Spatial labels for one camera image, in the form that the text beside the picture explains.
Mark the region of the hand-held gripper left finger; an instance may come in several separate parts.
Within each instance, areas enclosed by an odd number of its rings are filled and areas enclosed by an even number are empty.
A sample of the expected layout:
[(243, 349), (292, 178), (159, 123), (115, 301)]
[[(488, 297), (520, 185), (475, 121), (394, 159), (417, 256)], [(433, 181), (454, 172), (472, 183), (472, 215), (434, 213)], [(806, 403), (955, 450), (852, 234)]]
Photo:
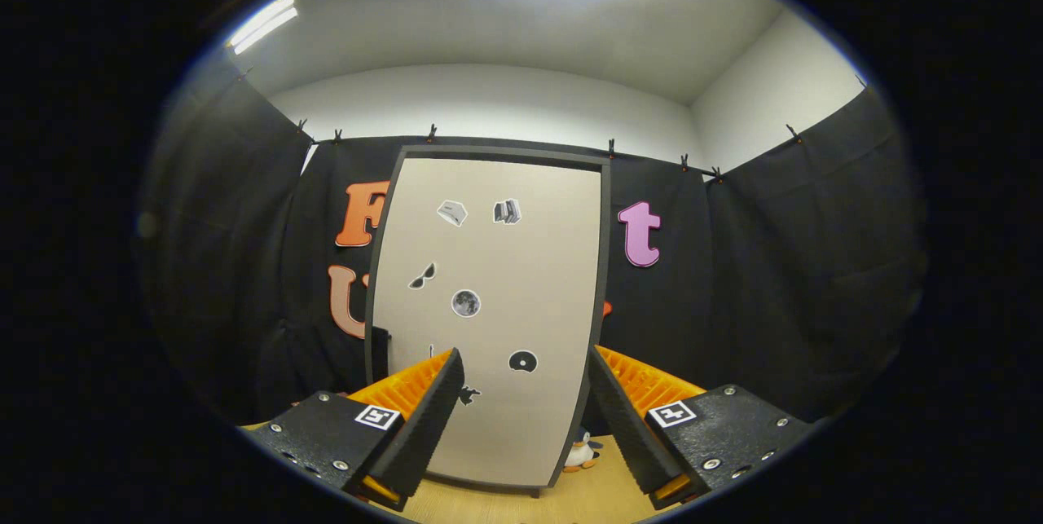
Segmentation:
[(402, 513), (420, 487), (464, 385), (452, 347), (355, 394), (317, 391), (240, 431), (320, 486)]

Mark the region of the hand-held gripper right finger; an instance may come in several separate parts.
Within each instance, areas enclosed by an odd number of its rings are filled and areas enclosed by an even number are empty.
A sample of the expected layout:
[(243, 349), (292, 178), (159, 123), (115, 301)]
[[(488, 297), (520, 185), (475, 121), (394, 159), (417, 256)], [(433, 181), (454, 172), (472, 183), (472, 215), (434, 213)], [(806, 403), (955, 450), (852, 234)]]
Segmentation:
[(655, 509), (720, 495), (816, 432), (734, 384), (705, 390), (604, 346), (588, 351), (590, 391), (623, 461)]

